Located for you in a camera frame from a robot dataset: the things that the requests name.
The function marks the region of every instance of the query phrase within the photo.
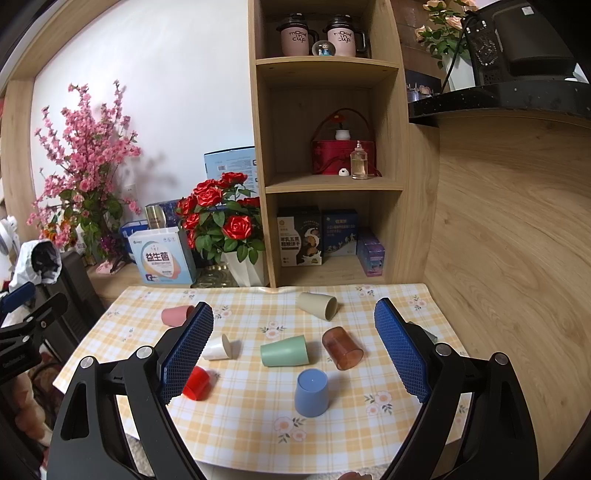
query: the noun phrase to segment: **blue cup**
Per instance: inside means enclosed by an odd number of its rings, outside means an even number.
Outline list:
[[[322,370],[309,368],[298,375],[295,407],[308,418],[322,415],[329,408],[329,379]]]

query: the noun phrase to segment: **black countertop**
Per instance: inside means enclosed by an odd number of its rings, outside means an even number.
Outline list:
[[[455,90],[408,104],[411,122],[432,124],[439,113],[502,109],[563,113],[591,120],[591,86],[560,80],[519,80]]]

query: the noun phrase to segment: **yellow plaid tablecloth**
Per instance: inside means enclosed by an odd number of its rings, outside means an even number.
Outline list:
[[[339,301],[331,322],[296,308],[301,291],[327,293]],[[296,288],[160,289],[130,287],[84,338],[54,385],[66,391],[80,360],[125,359],[142,345],[155,345],[167,329],[164,308],[199,301],[213,308],[215,333],[232,342],[233,359],[197,363],[210,372],[213,388],[204,401],[185,396],[168,405],[171,418],[196,460],[230,468],[274,473],[324,473],[390,463],[420,404],[410,396],[374,326],[377,300],[389,297],[412,320],[465,350],[424,284]],[[359,365],[339,371],[321,343],[322,334],[343,326],[365,351]],[[263,367],[259,346],[305,334],[311,365]],[[314,366],[329,377],[331,403],[320,417],[302,418],[294,408],[297,375]],[[118,397],[125,431],[138,437],[126,397]],[[462,435],[469,396],[463,395],[449,441]]]

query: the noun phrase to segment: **perfume bottle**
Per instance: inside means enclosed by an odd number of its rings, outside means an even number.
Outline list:
[[[357,147],[351,152],[351,176],[355,180],[367,180],[373,177],[368,171],[368,153],[359,140],[357,140]]]

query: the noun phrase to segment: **mug handle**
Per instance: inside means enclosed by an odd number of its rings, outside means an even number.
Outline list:
[[[357,49],[357,53],[367,52],[368,51],[367,33],[365,33],[365,30],[360,30],[358,28],[355,28],[354,32],[361,35],[361,43],[363,44],[361,48]]]
[[[308,35],[312,36],[312,45],[310,45],[310,50],[312,50],[312,46],[320,40],[320,36],[316,30],[308,30]]]

